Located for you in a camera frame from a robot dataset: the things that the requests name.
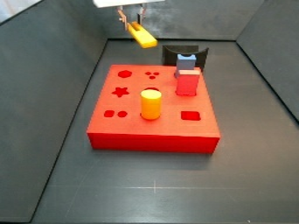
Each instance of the yellow cylinder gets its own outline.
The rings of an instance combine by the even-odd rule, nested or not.
[[[161,93],[147,89],[141,92],[141,117],[145,120],[155,120],[161,114]]]

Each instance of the circular hole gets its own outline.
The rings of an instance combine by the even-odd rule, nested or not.
[[[152,90],[159,91],[159,89],[157,89],[156,87],[148,87],[148,88],[145,88],[144,90],[147,90],[147,89],[152,89]]]
[[[126,112],[125,111],[118,111],[117,112],[117,116],[118,117],[125,117],[126,116]]]

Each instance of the red block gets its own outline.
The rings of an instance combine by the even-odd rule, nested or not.
[[[173,72],[173,66],[109,68],[86,130],[93,149],[215,151],[220,131],[204,79],[200,74],[196,96],[179,96]],[[145,89],[163,94],[161,116],[152,121],[140,116],[140,93]]]
[[[180,70],[177,76],[177,85],[175,93],[177,95],[196,95],[201,72],[199,70]]]

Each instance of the hole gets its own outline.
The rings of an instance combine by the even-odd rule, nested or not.
[[[117,116],[118,117],[125,117],[126,116],[126,112],[125,111],[118,111],[117,112]]]
[[[104,113],[104,117],[112,117],[114,115],[114,110],[106,110]]]
[[[152,89],[152,90],[160,91],[156,87],[148,87],[144,90],[147,90],[147,89]]]
[[[192,54],[191,54],[191,53],[181,53],[181,56],[183,56],[183,57],[191,57]]]
[[[132,75],[132,72],[129,72],[126,70],[124,70],[124,71],[121,71],[121,72],[117,73],[117,76],[120,78],[128,78],[131,75]]]
[[[199,121],[201,119],[200,112],[181,111],[181,119],[187,121]]]
[[[128,95],[126,87],[116,87],[116,91],[112,92],[112,95],[116,95],[117,97],[121,97],[122,95]]]

